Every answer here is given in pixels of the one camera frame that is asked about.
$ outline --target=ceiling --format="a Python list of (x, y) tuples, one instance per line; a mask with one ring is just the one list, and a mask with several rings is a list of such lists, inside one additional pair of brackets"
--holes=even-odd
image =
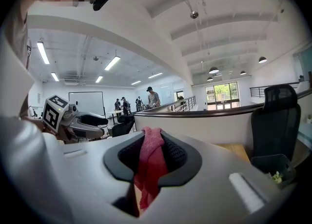
[[(100, 85), (132, 86), (136, 81), (147, 82), (153, 74), (170, 75), (131, 51), (86, 35), (50, 29), (29, 29), (28, 35), (33, 48), (29, 70), (44, 81), (54, 81), (51, 72), (55, 72), (60, 81), (72, 79), (81, 84), (95, 84), (103, 76)], [(44, 42), (50, 64), (43, 62), (38, 41)], [(109, 71), (104, 70), (115, 53), (121, 59)]]
[[(155, 31), (161, 32), (178, 49), (180, 61), (187, 64), (193, 79), (208, 75), (209, 69), (216, 66), (222, 74), (216, 80), (241, 77), (242, 70), (247, 72), (246, 76), (250, 75), (260, 65), (257, 60), (261, 49), (270, 41), (274, 47), (272, 35), (277, 26), (289, 18), (290, 8), (293, 8), (290, 5), (292, 0), (124, 1), (134, 10), (144, 9), (148, 19), (152, 19)], [(192, 19), (191, 11), (197, 11), (199, 17)], [(282, 41), (286, 35), (278, 38)], [(147, 77), (155, 73), (170, 74), (142, 56), (85, 35), (30, 29), (29, 36), (34, 48), (31, 70), (49, 81), (52, 81), (50, 73), (56, 72), (60, 79), (94, 83), (99, 75), (103, 75), (100, 84), (130, 86), (136, 81), (147, 82)], [(50, 66), (43, 64), (36, 49), (36, 42), (40, 39), (47, 49)], [(115, 50), (121, 61), (106, 72), (104, 68), (115, 56)], [(277, 54), (267, 58), (272, 61)]]

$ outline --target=whiteboard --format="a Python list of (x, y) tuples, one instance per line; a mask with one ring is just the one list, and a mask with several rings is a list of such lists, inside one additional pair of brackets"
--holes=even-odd
[(103, 92), (69, 92), (69, 102), (77, 104), (79, 112), (104, 116)]

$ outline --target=pink towel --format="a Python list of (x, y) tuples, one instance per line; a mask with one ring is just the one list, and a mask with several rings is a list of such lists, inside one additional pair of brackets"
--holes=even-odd
[(140, 208), (146, 209), (158, 194), (158, 179), (168, 174), (161, 147), (164, 140), (160, 128), (145, 127), (145, 138), (141, 147), (140, 159), (135, 175), (135, 185), (141, 190)]

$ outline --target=black trash bin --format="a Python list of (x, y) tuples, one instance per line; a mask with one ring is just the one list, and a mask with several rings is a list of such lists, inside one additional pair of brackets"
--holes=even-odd
[(289, 185), (296, 177), (296, 170), (289, 159), (283, 155), (257, 156), (251, 159), (251, 164), (265, 174), (272, 176), (278, 171), (283, 175), (282, 182), (277, 184), (279, 188)]

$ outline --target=desk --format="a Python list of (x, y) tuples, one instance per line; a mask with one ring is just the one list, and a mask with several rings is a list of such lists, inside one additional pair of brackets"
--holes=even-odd
[(226, 148), (227, 150), (230, 150), (237, 154), (240, 158), (244, 159), (248, 163), (250, 163), (249, 158), (246, 154), (246, 151), (244, 149), (244, 146), (239, 143), (228, 143), (228, 144), (217, 144), (219, 147)]
[(114, 120), (114, 114), (117, 115), (117, 113), (121, 113), (123, 112), (122, 110), (116, 110), (116, 111), (112, 111), (112, 112), (108, 112), (108, 114), (112, 114), (113, 116), (113, 124), (115, 125), (115, 120)]
[(297, 139), (312, 150), (312, 124), (300, 122)]

